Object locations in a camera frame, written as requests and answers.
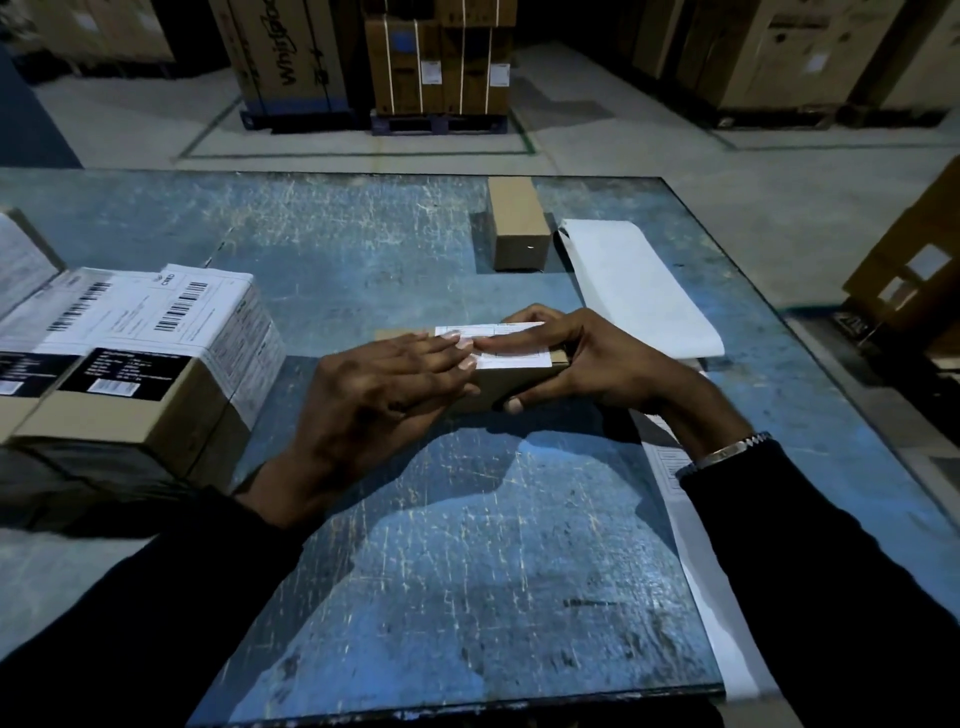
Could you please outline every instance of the barcode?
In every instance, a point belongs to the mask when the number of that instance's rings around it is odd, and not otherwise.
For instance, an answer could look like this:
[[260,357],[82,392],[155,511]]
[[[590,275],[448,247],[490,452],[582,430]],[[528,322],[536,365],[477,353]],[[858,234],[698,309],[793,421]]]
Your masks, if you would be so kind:
[[97,299],[102,297],[109,290],[111,283],[101,282],[93,283],[84,291],[84,294],[77,299],[77,302],[67,308],[60,317],[50,326],[48,331],[66,331],[72,327],[84,312],[87,311]]
[[115,379],[97,379],[87,387],[91,395],[114,395],[115,397],[132,397],[140,385],[135,381],[116,381]]
[[16,394],[16,390],[20,388],[21,384],[23,384],[22,381],[0,379],[0,397],[12,397]]
[[190,311],[197,299],[204,294],[207,283],[192,281],[183,289],[183,293],[174,301],[173,305],[154,326],[154,331],[175,331],[177,326],[183,320],[183,317]]

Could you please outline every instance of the black label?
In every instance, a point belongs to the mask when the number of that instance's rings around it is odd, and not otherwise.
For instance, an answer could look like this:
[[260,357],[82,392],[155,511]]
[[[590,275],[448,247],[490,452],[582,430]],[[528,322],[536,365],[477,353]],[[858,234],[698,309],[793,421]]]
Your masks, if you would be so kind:
[[189,362],[189,356],[171,353],[94,349],[59,390],[160,401]]
[[43,397],[79,357],[62,353],[0,352],[0,397]]

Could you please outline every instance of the warehouse floor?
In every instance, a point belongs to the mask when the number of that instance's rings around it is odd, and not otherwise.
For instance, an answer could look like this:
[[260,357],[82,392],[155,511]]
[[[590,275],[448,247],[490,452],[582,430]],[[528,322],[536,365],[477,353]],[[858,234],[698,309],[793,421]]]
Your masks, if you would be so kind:
[[[663,177],[960,522],[949,480],[960,452],[899,394],[852,375],[843,342],[796,315],[844,299],[857,263],[960,154],[960,117],[936,130],[711,133],[561,44],[516,61],[504,136],[246,132],[229,70],[67,77],[36,94],[90,168]],[[732,708],[728,723],[797,724],[782,703]]]

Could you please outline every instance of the silver bracelet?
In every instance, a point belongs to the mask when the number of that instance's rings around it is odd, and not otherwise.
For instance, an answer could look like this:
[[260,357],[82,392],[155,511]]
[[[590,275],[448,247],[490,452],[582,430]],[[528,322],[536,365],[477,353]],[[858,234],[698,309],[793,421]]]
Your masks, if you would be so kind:
[[698,460],[695,463],[690,463],[689,465],[680,468],[677,471],[677,479],[685,477],[686,475],[692,475],[698,473],[703,468],[708,468],[711,465],[716,465],[717,463],[722,463],[724,460],[730,460],[734,455],[739,455],[741,452],[746,452],[750,448],[755,448],[760,443],[765,443],[767,440],[773,440],[773,437],[769,432],[759,432],[756,435],[751,435],[745,440],[741,440],[738,443],[733,443],[732,445],[727,445],[723,449],[719,449],[716,452],[712,452],[705,458]]

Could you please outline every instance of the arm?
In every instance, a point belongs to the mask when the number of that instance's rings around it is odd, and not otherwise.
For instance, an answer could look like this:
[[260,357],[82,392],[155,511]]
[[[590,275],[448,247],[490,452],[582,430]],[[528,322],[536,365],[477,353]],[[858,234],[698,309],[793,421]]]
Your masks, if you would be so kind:
[[478,391],[457,344],[410,335],[321,359],[293,442],[249,490],[204,491],[0,663],[0,723],[182,725],[330,505]]

